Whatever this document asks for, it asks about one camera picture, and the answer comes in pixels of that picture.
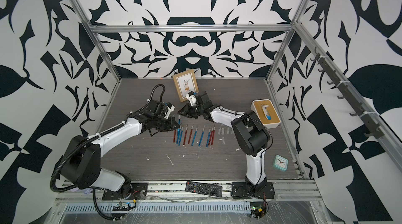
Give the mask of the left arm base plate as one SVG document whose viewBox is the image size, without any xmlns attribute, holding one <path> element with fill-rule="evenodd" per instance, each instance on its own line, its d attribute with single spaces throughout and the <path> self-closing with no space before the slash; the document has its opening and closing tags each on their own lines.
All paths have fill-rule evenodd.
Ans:
<svg viewBox="0 0 402 224">
<path fill-rule="evenodd" d="M 144 200 L 148 191 L 148 183 L 125 183 L 116 192 L 105 190 L 102 196 L 104 201 Z"/>
</svg>

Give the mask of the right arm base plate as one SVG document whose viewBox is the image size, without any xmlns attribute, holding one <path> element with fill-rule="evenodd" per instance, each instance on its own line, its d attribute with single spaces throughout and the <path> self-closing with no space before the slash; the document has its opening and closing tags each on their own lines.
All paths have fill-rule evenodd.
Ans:
<svg viewBox="0 0 402 224">
<path fill-rule="evenodd" d="M 231 197 L 234 199 L 258 198 L 274 199 L 276 196 L 272 182 L 262 181 L 257 186 L 250 182 L 232 182 Z"/>
</svg>

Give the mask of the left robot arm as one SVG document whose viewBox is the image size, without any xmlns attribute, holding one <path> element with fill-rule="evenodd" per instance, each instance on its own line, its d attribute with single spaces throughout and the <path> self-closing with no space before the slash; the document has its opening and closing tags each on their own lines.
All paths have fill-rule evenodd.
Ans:
<svg viewBox="0 0 402 224">
<path fill-rule="evenodd" d="M 146 131 L 177 130 L 180 125 L 171 115 L 174 109 L 171 103 L 151 99 L 144 108 L 129 113 L 120 124 L 104 132 L 74 137 L 51 176 L 50 189 L 61 193 L 74 188 L 100 188 L 126 197 L 131 190 L 130 179 L 102 168 L 102 157 L 124 141 Z"/>
</svg>

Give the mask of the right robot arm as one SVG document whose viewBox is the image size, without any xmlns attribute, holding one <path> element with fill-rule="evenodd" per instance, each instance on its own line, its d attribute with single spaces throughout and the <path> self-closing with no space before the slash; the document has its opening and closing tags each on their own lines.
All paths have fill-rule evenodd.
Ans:
<svg viewBox="0 0 402 224">
<path fill-rule="evenodd" d="M 256 193 L 267 183 L 264 170 L 264 156 L 272 141 L 272 135 L 263 125 L 254 111 L 235 112 L 221 105 L 213 104 L 207 93 L 190 92 L 186 94 L 188 102 L 179 110 L 179 115 L 187 118 L 202 116 L 211 122 L 230 127 L 234 131 L 237 143 L 246 154 L 246 185 L 249 191 Z"/>
</svg>

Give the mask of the red knife capped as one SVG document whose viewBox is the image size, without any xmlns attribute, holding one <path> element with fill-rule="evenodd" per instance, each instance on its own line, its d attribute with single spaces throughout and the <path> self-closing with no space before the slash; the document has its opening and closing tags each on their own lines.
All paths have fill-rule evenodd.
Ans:
<svg viewBox="0 0 402 224">
<path fill-rule="evenodd" d="M 189 132 L 189 137 L 188 137 L 187 144 L 190 144 L 190 142 L 191 142 L 191 137 L 192 137 L 193 129 L 194 129 L 194 125 L 191 126 L 191 130 L 190 130 L 190 132 Z"/>
</svg>

